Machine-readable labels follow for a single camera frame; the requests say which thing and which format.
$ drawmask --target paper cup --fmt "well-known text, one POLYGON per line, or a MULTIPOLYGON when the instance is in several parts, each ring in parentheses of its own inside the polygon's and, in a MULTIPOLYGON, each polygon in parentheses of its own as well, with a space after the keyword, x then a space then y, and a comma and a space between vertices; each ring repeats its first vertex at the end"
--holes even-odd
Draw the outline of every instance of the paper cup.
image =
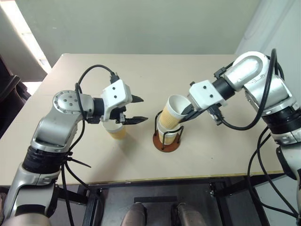
POLYGON ((114 120, 104 121, 102 125, 114 139, 123 139, 127 134, 126 127, 121 123, 116 124, 114 120))
MULTIPOLYGON (((167 131, 173 131, 173 130, 177 130, 180 128, 180 125, 178 124, 175 128, 173 129, 166 129, 164 128, 160 122, 158 122, 158 132, 159 132, 159 139, 161 141, 161 143, 163 143, 163 135, 165 132, 167 131)), ((167 133, 165 135, 165 140, 164 140, 164 144, 165 145, 170 145, 171 143, 173 143, 175 137, 177 136, 178 132, 175 133, 167 133)))
POLYGON ((166 129, 174 128, 184 118, 182 111, 190 104, 190 101, 181 95, 172 95, 160 115, 159 122, 166 129))

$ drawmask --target metal table frame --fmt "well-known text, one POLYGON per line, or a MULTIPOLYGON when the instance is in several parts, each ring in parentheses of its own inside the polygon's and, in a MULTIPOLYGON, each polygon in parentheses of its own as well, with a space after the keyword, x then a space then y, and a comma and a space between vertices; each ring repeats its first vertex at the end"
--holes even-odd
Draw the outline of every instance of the metal table frame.
MULTIPOLYGON (((283 176, 284 174, 274 174, 270 177, 275 179, 283 176)), ((252 186, 259 185, 266 182, 264 175, 252 176, 252 186)), ((93 191, 88 194, 87 190, 83 186, 79 186, 77 194, 71 193, 69 195, 70 201, 76 203, 86 204, 86 212, 83 220, 83 226, 98 225, 103 217, 105 198, 104 193, 111 187, 125 187, 125 186, 167 186, 167 185, 191 185, 191 184, 208 184, 211 189, 211 196, 215 197, 217 206, 219 209, 221 222, 223 226, 233 226, 231 215, 227 206, 226 197, 234 195, 236 193, 247 190, 246 177, 235 184, 231 184, 230 177, 225 178, 196 178, 196 179, 169 179, 169 180, 155 180, 155 181, 141 181, 141 182, 126 182, 126 183, 111 183, 111 184, 97 184, 90 185, 89 188, 93 191), (100 204, 96 198, 94 192, 98 192, 102 197, 102 203, 100 204)), ((144 199, 152 199, 152 197, 139 197, 144 199)), ((154 197, 154 202, 165 202, 165 200, 172 200, 173 196, 154 197)), ((270 226, 267 216, 263 207, 252 197, 254 206, 256 208, 261 225, 270 226)))

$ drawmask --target stacked paper cups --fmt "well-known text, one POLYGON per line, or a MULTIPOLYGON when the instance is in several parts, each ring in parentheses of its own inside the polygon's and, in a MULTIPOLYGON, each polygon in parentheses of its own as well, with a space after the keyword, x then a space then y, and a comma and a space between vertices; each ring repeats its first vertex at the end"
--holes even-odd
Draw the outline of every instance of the stacked paper cups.
MULTIPOLYGON (((190 104, 190 101, 181 95, 172 95, 168 98, 167 103, 160 115, 157 128, 159 139, 163 143, 163 135, 167 131, 174 131, 180 128, 179 121, 185 116, 182 111, 190 104)), ((164 144, 173 143, 179 132, 167 133, 165 135, 164 144)))

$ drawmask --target wire cup holder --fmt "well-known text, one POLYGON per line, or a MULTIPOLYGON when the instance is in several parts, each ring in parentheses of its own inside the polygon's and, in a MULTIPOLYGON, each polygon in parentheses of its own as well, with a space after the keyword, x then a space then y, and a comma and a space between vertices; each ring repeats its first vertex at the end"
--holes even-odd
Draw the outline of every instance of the wire cup holder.
POLYGON ((156 117, 155 117, 155 132, 154 135, 152 137, 153 143, 155 145, 155 147, 162 152, 173 152, 175 149, 177 149, 180 146, 181 143, 181 136, 184 130, 184 126, 181 126, 179 129, 176 130, 172 130, 172 131, 167 131, 163 134, 163 142, 161 143, 160 139, 159 139, 159 134, 158 134, 158 129, 157 129, 157 118, 158 116, 162 113, 162 111, 160 111, 156 117), (180 134, 177 134, 173 143, 169 144, 169 145, 165 145, 165 136, 168 133, 177 133, 180 132, 180 134))

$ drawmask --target brown circular base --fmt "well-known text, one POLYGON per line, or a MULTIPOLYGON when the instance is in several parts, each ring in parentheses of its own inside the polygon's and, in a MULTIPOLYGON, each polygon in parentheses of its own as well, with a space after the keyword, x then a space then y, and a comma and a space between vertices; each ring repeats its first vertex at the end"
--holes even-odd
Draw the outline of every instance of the brown circular base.
POLYGON ((179 134, 177 134, 177 136, 174 139, 174 142, 171 143, 170 145, 164 145, 164 149, 162 149, 163 144, 161 143, 160 139, 159 139, 159 135, 158 135, 158 131, 156 132, 157 135, 153 135, 152 136, 152 141, 155 145, 155 147, 162 152, 173 152, 175 149, 177 149, 180 146, 181 141, 178 143, 178 139, 179 139, 179 134))

